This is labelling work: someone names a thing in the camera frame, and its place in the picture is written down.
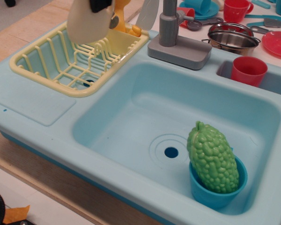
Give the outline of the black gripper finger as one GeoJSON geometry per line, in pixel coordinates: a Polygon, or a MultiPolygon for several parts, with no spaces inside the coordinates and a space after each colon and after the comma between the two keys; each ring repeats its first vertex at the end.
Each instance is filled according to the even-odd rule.
{"type": "Polygon", "coordinates": [[[112,5],[112,0],[89,0],[90,9],[93,13],[98,13],[112,5]]]}

